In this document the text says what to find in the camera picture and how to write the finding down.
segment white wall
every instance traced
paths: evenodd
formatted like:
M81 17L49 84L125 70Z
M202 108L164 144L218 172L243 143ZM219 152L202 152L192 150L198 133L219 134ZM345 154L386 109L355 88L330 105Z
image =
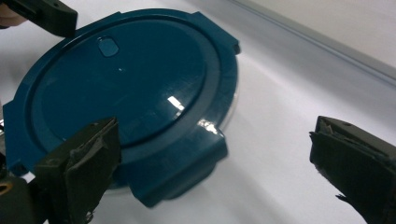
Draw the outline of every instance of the white wall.
M396 79L396 1L235 1Z

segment blue plastic lid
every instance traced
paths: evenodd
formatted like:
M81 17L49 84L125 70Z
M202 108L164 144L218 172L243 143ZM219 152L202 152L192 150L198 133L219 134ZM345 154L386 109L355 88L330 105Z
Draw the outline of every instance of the blue plastic lid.
M176 197L227 154L238 42L201 13L116 13L48 51L5 105L7 164L21 174L88 123L117 117L128 184L146 206Z

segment white table surface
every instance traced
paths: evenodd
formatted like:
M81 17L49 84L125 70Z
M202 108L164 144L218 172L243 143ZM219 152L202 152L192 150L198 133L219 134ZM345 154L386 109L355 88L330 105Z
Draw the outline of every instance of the white table surface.
M240 41L239 96L224 133L229 157L182 197L147 209L108 192L92 223L364 223L309 162L317 116L351 122L396 145L396 87L226 0L64 0L78 27L114 12L201 11ZM30 22L0 31L0 100L61 39Z

